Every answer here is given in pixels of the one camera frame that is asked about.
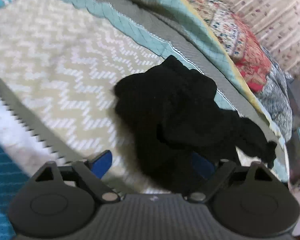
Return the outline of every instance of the blue striped fabric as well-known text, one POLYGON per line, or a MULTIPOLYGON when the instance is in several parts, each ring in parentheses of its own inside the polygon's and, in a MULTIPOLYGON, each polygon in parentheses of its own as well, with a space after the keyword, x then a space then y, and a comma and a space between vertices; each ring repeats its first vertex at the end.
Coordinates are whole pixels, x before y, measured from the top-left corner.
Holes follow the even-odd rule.
POLYGON ((0 147, 0 240, 9 240, 15 233, 6 216, 9 202, 28 180, 0 147))

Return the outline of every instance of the beige curtain with red spots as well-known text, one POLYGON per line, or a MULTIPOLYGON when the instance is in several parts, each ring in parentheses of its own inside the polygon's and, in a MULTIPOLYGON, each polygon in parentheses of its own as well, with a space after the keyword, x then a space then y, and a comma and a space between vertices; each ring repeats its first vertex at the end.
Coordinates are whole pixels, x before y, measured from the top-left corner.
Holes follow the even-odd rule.
POLYGON ((280 67, 300 71, 300 0, 224 0, 251 26, 280 67))

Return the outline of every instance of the black garment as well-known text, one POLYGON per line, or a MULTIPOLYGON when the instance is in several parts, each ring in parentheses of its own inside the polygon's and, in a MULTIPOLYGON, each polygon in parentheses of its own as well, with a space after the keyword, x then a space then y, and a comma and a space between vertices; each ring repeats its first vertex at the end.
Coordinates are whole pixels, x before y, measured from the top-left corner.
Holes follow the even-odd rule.
POLYGON ((191 165, 194 151, 212 163, 225 158, 240 164, 237 146, 273 166, 276 143, 268 143, 250 119, 220 109, 216 92, 212 79, 189 70, 174 56, 116 84, 115 111, 135 137, 143 173, 173 192, 187 194, 202 182, 191 165))

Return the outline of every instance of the gray patterned fabric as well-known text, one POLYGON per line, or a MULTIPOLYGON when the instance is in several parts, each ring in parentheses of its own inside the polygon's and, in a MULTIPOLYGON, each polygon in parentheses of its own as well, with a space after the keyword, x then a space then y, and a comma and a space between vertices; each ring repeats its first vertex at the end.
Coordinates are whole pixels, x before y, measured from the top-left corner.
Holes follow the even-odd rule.
POLYGON ((285 140, 288 141, 292 131, 292 110, 289 104, 287 82, 279 64, 270 52, 263 46, 261 48, 272 62, 272 67, 267 76, 266 85, 260 93, 256 94, 256 97, 279 126, 285 140))
MULTIPOLYGON (((96 0, 111 3, 120 13, 141 24, 146 30, 158 37, 170 41, 187 59, 196 64, 202 72, 212 78, 219 90, 236 107, 239 113, 253 120, 263 131, 267 140, 278 141, 270 130, 268 122, 259 116, 254 107, 242 96, 225 76, 192 44, 182 28, 170 17, 167 11, 154 12, 156 3, 153 0, 96 0)), ((285 166, 284 152, 276 148, 277 159, 285 166)))

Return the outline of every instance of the yellow fabric edge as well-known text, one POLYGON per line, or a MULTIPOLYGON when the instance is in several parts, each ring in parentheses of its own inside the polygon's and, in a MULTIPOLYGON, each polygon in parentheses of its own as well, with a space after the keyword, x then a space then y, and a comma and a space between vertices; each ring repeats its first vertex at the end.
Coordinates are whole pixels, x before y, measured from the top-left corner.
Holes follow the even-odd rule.
POLYGON ((255 97, 255 95, 251 92, 250 88, 248 87, 248 85, 246 84, 245 80, 243 79, 243 77, 241 76, 239 70, 237 69, 237 67, 234 65, 233 61, 231 60, 231 58, 229 57, 228 53, 226 52, 226 50, 223 48, 223 46, 220 44, 220 42, 218 41, 217 37, 214 35, 214 33, 212 32, 212 30, 210 29, 210 27, 207 25, 207 23, 201 18, 201 16, 198 14, 198 12, 189 4, 189 2, 187 0, 180 0, 186 7, 187 9, 197 18, 199 19, 202 24, 206 27, 206 29, 208 30, 210 36, 217 42, 219 48, 223 51, 223 53, 226 55, 226 59, 227 62, 229 63, 229 65, 231 66, 231 70, 234 73, 235 78, 239 81, 240 85, 242 86, 242 89, 244 91, 244 93, 246 94, 246 98, 248 99, 248 101, 250 102, 250 104, 252 104, 252 106, 261 114, 263 114, 266 119, 269 122, 272 122, 272 120, 269 120, 267 118, 267 116, 263 113, 263 111, 261 110, 259 104, 258 104, 258 100, 255 97))

